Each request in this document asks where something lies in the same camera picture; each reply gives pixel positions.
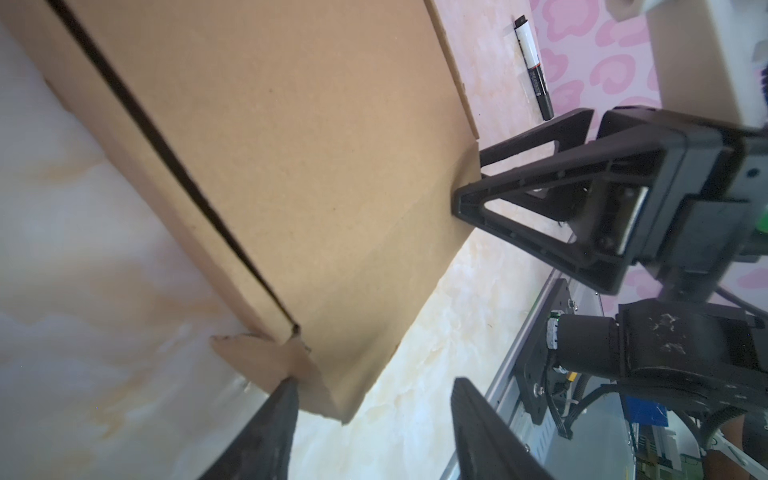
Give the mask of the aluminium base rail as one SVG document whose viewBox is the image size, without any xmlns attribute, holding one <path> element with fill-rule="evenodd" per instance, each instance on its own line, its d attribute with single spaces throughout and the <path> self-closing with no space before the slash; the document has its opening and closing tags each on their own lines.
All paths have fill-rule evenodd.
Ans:
<svg viewBox="0 0 768 480">
<path fill-rule="evenodd" d="M 585 313 L 599 310 L 599 295 L 567 276 L 552 271 L 523 327 L 508 350 L 486 393 L 481 393 L 510 431 L 523 443 L 544 468 L 552 468 L 547 458 L 553 445 L 562 442 L 557 436 L 555 421 L 544 396 L 544 385 L 554 387 L 564 374 L 547 371 L 546 322 L 552 313 L 575 313 L 579 307 Z M 443 479 L 461 479 L 455 453 L 443 474 Z"/>
</svg>

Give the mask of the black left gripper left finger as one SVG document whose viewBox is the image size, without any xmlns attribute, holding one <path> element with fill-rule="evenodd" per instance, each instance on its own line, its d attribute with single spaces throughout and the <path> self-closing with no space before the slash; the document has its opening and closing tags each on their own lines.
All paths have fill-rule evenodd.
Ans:
<svg viewBox="0 0 768 480">
<path fill-rule="evenodd" d="M 298 382 L 289 377 L 199 479 L 286 480 L 298 411 Z"/>
</svg>

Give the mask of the black marker pen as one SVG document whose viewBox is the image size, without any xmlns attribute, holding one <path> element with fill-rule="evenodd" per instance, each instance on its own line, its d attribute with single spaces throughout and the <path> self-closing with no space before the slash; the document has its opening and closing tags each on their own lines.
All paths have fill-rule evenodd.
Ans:
<svg viewBox="0 0 768 480">
<path fill-rule="evenodd" d="M 531 24 L 522 15 L 514 20 L 513 26 L 542 119 L 549 121 L 554 111 Z"/>
</svg>

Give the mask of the brown cardboard paper box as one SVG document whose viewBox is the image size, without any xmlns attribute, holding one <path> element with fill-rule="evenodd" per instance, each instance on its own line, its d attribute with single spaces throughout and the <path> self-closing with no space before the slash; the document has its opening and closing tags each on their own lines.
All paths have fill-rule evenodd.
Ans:
<svg viewBox="0 0 768 480">
<path fill-rule="evenodd" d="M 478 134 L 431 1 L 5 1 L 1 20 L 245 332 L 347 423 L 470 227 Z"/>
</svg>

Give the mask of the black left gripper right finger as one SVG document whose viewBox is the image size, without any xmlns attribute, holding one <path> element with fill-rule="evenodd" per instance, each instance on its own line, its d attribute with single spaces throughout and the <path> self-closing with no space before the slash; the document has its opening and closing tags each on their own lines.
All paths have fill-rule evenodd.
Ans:
<svg viewBox="0 0 768 480">
<path fill-rule="evenodd" d="M 552 480 L 469 379 L 454 381 L 451 412 L 462 479 Z"/>
</svg>

